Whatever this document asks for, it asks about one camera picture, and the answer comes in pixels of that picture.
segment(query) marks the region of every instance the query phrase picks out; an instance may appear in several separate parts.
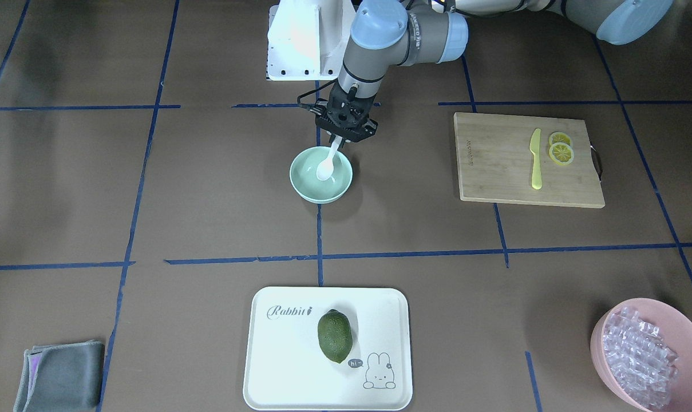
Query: folded cloth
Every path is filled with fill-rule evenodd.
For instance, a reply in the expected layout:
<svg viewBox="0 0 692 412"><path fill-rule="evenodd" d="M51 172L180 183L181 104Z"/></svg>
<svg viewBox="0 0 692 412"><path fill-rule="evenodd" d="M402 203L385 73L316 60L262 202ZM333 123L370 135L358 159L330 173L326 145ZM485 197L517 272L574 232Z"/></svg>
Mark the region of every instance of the folded cloth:
<svg viewBox="0 0 692 412"><path fill-rule="evenodd" d="M92 409L99 403L103 362L104 344L97 340L26 350L13 412Z"/></svg>

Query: mint green bowl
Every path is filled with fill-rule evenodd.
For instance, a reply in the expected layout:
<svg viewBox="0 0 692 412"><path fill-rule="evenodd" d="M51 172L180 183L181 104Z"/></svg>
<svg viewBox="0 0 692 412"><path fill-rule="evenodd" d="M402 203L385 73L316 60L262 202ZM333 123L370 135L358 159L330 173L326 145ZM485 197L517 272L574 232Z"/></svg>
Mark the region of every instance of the mint green bowl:
<svg viewBox="0 0 692 412"><path fill-rule="evenodd" d="M341 152L336 152L333 157L333 175L330 179L320 181L315 175L320 162L328 156L329 149L325 146L305 149L290 165L292 187L298 195L311 203L326 204L336 201L351 186L353 168Z"/></svg>

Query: spoon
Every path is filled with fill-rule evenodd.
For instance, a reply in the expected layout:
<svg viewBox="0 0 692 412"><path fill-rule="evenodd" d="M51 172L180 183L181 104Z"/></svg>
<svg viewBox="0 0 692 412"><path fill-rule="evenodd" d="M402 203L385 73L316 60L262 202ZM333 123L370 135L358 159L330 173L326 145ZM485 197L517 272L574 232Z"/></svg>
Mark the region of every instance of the spoon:
<svg viewBox="0 0 692 412"><path fill-rule="evenodd" d="M325 160L320 162L317 169L315 169L315 175L317 176L318 180L325 181L330 179L330 177L333 175L333 156L335 156L335 151L338 149L338 146L341 146L342 139L343 138L340 136L336 136L333 139L333 144L330 145L328 157L325 157Z"/></svg>

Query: white tray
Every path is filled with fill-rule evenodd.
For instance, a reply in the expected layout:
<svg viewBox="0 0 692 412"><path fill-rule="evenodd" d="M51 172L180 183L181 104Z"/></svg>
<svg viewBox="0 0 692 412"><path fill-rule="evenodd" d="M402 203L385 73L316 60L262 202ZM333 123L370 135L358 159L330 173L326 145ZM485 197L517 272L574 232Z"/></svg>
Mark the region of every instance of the white tray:
<svg viewBox="0 0 692 412"><path fill-rule="evenodd" d="M328 360L318 345L318 320L331 308L348 316L353 329L353 349L342 363ZM406 298L395 289L259 290L243 392L257 410L403 409L412 400Z"/></svg>

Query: yellow knife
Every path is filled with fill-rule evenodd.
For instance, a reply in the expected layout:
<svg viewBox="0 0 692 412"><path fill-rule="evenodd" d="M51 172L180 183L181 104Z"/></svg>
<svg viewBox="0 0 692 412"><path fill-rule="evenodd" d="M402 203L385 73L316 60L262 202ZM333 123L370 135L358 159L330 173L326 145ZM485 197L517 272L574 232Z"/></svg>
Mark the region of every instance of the yellow knife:
<svg viewBox="0 0 692 412"><path fill-rule="evenodd" d="M541 188L541 166L539 161L539 138L541 136L541 129L534 129L534 134L531 135L531 143L529 143L529 150L534 155L534 167L531 172L531 187L540 190Z"/></svg>

